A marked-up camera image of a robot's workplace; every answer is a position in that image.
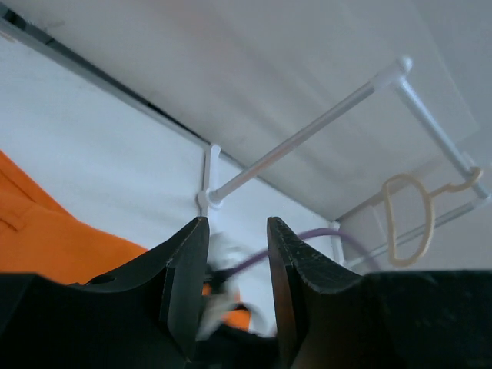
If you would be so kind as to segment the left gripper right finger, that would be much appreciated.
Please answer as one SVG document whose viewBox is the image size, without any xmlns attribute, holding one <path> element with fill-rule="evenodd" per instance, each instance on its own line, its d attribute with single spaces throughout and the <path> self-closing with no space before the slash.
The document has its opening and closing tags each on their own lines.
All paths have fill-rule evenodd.
<svg viewBox="0 0 492 369">
<path fill-rule="evenodd" d="M 278 344 L 286 368 L 356 368 L 367 353 L 361 279 L 269 218 Z"/>
</svg>

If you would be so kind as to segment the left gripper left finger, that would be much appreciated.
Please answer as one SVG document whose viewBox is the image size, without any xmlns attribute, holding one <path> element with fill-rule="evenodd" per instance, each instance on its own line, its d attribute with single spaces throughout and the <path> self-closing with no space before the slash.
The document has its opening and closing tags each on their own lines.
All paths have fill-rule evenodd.
<svg viewBox="0 0 492 369">
<path fill-rule="evenodd" d="M 97 351 L 109 364 L 184 364 L 196 345 L 209 224 L 167 241 L 84 287 L 95 300 Z"/>
</svg>

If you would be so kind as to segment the orange trousers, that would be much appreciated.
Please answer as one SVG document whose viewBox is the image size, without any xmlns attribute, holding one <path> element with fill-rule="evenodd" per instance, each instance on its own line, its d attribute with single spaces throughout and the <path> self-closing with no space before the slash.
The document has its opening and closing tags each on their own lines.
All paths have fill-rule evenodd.
<svg viewBox="0 0 492 369">
<path fill-rule="evenodd" d="M 6 154 L 1 155 L 1 271 L 85 284 L 145 248 L 68 213 Z"/>
</svg>

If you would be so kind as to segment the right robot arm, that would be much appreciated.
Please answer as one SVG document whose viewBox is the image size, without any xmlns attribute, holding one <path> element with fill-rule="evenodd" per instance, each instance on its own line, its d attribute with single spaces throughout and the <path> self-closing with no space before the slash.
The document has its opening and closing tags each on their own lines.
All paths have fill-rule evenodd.
<svg viewBox="0 0 492 369">
<path fill-rule="evenodd" d="M 280 368 L 278 339 L 246 331 L 251 310 L 239 304 L 209 338 L 198 341 L 187 368 Z"/>
</svg>

